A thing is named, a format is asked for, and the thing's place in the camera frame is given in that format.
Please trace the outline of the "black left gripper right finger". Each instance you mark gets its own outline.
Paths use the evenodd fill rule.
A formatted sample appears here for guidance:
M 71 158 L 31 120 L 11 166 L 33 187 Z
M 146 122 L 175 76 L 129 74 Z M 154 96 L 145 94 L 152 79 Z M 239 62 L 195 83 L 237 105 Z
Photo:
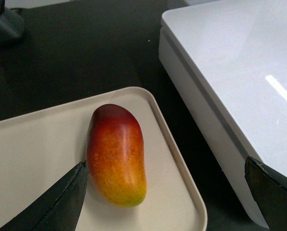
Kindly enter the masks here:
M 287 231 L 287 177 L 257 160 L 247 157 L 245 179 L 271 231 Z

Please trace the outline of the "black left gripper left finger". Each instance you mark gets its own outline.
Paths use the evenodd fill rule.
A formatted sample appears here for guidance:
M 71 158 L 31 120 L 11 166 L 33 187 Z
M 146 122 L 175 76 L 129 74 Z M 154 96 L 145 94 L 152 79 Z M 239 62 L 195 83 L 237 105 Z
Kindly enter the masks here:
M 86 194 L 88 167 L 79 162 L 0 231 L 74 231 Z

